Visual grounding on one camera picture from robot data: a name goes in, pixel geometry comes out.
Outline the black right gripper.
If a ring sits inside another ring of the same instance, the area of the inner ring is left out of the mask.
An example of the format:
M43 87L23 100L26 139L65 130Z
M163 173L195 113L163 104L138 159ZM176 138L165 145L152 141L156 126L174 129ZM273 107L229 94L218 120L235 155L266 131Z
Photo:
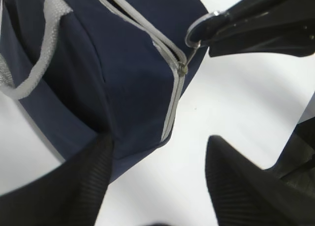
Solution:
M315 185L315 119L299 123L273 166L275 176L295 187Z

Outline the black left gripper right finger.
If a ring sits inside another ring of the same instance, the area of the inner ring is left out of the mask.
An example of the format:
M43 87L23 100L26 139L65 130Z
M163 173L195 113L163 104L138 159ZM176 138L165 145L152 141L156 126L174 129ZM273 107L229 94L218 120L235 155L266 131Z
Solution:
M219 135L208 139L205 177L220 226L313 226L315 199L260 169Z

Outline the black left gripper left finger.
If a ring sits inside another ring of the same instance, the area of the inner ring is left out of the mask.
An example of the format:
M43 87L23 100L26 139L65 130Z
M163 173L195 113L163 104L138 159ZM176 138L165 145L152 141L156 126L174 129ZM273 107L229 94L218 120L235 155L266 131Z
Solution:
M0 197L2 226L93 226L108 188L114 141L101 134L45 176Z

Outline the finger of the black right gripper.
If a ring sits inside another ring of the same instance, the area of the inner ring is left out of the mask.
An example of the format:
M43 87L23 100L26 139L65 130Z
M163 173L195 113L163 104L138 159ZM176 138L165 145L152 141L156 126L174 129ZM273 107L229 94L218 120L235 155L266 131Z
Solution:
M244 53L276 53L306 57L315 53L315 20L254 27L249 21L228 23L223 19L208 22L209 56Z
M255 27L315 24L315 0L241 0L214 17L215 27L237 24Z

